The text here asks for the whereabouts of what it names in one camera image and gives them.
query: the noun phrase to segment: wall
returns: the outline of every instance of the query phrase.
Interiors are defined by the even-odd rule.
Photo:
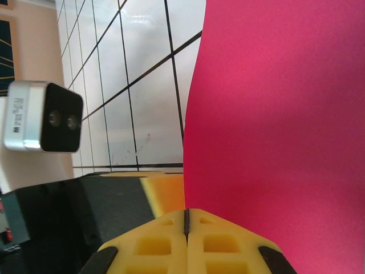
[[[16,22],[21,79],[63,86],[56,10],[14,0],[14,10],[0,9],[0,14]],[[71,155],[61,158],[67,174],[73,177]]]

